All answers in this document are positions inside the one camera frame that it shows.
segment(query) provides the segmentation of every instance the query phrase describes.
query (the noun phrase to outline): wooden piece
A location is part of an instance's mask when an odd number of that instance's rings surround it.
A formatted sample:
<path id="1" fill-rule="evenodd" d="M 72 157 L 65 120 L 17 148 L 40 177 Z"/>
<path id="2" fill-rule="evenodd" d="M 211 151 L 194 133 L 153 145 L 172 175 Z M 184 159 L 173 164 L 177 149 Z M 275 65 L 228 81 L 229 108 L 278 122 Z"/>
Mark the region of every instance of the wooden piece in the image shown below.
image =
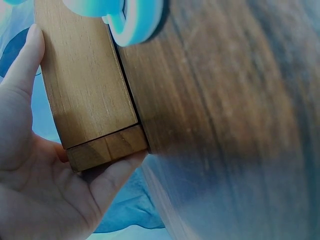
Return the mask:
<path id="1" fill-rule="evenodd" d="M 43 79 L 63 147 L 135 125 L 137 117 L 101 18 L 76 15 L 62 0 L 35 0 L 34 7 L 45 40 Z"/>
<path id="2" fill-rule="evenodd" d="M 144 132 L 136 125 L 111 135 L 68 149 L 67 155 L 75 172 L 118 160 L 148 148 Z"/>
<path id="3" fill-rule="evenodd" d="M 119 49 L 174 239 L 320 238 L 319 19 L 315 0 L 171 0 Z"/>

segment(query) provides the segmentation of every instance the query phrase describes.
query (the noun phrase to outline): blue fabric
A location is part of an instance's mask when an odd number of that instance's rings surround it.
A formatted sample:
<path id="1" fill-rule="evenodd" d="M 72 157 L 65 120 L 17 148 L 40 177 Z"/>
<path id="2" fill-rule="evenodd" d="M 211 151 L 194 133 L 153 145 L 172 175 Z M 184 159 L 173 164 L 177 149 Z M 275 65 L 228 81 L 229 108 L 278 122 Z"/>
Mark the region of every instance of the blue fabric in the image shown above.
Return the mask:
<path id="1" fill-rule="evenodd" d="M 23 3 L 26 8 L 21 7 L 21 5 L 14 6 L 14 9 L 10 9 L 14 14 L 9 18 L 4 18 L 2 22 L 0 21 L 0 33 L 2 32 L 0 46 L 3 46 L 0 49 L 0 81 L 26 41 L 28 32 L 26 25 L 29 27 L 34 21 L 33 14 L 32 12 L 30 13 L 30 11 L 33 11 L 30 4 L 33 6 L 32 0 Z M 25 19 L 29 24 L 25 21 L 16 20 L 15 16 L 19 19 Z M 31 107 L 34 116 L 32 126 L 34 132 L 44 138 L 58 142 L 57 130 L 53 122 L 41 75 L 35 78 Z M 165 227 L 150 199 L 141 169 L 137 169 L 120 190 L 96 232 L 109 233 L 125 229 L 131 225 L 138 225 L 147 229 Z"/>

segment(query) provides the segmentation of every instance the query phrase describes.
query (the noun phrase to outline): hand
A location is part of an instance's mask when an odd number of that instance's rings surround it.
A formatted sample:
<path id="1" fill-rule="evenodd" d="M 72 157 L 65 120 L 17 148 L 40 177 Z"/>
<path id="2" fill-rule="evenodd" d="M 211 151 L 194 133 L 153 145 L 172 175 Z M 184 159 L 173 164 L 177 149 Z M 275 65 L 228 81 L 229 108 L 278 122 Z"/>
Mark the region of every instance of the hand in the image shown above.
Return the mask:
<path id="1" fill-rule="evenodd" d="M 0 85 L 0 239 L 86 239 L 145 152 L 121 160 L 97 178 L 73 173 L 60 144 L 32 131 L 31 95 L 45 52 L 41 30 L 26 44 Z"/>

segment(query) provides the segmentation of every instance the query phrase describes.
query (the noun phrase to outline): wood grain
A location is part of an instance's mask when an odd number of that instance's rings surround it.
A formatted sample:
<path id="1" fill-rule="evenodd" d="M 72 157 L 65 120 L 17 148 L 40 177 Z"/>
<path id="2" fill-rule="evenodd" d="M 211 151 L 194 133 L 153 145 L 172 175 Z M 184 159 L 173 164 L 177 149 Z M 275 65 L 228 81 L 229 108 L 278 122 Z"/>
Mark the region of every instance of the wood grain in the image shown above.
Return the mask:
<path id="1" fill-rule="evenodd" d="M 61 0 L 35 0 L 45 40 L 41 64 L 62 145 L 68 149 L 137 123 L 110 33 Z"/>
<path id="2" fill-rule="evenodd" d="M 167 229 L 319 239 L 319 1 L 171 0 L 168 12 L 154 39 L 119 49 Z"/>
<path id="3" fill-rule="evenodd" d="M 148 144 L 140 125 L 67 149 L 73 171 L 81 172 L 146 150 Z"/>

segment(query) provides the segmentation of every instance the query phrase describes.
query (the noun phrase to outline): turquoise plastic toy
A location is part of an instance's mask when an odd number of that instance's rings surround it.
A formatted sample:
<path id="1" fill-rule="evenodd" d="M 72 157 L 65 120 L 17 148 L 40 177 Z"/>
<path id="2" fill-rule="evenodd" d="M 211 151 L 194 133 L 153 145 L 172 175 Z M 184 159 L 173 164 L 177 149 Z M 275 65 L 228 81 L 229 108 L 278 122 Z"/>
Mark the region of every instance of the turquoise plastic toy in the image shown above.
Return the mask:
<path id="1" fill-rule="evenodd" d="M 26 0 L 4 0 L 21 4 Z M 147 40 L 157 28 L 164 0 L 126 0 L 127 13 L 123 12 L 125 0 L 63 0 L 74 13 L 86 17 L 102 17 L 109 24 L 115 42 L 126 47 Z"/>
<path id="2" fill-rule="evenodd" d="M 11 5 L 18 5 L 18 4 L 22 4 L 26 0 L 3 0 L 3 1 Z"/>

